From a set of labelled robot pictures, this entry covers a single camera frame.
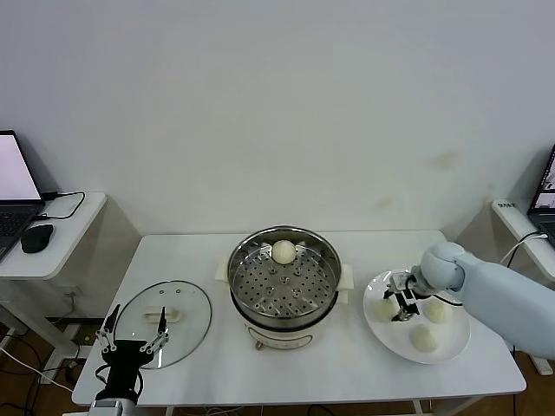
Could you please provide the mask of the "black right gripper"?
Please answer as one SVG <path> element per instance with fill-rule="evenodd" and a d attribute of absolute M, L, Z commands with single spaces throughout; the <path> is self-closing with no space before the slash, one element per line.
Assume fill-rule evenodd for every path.
<path fill-rule="evenodd" d="M 391 318 L 392 322 L 407 322 L 420 314 L 416 299 L 422 299 L 423 295 L 415 291 L 416 283 L 416 277 L 410 271 L 391 271 L 388 274 L 388 285 L 383 299 L 387 300 L 395 295 L 399 306 Z"/>

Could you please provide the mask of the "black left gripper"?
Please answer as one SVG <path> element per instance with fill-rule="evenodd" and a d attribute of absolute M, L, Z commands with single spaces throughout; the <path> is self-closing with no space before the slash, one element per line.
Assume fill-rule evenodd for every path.
<path fill-rule="evenodd" d="M 166 308 L 162 307 L 156 336 L 150 341 L 114 341 L 114 328 L 120 311 L 117 304 L 96 331 L 96 339 L 101 345 L 102 359 L 109 368 L 108 380 L 100 391 L 101 399 L 138 399 L 142 392 L 140 368 L 147 364 L 147 355 L 162 349 L 169 340 Z"/>

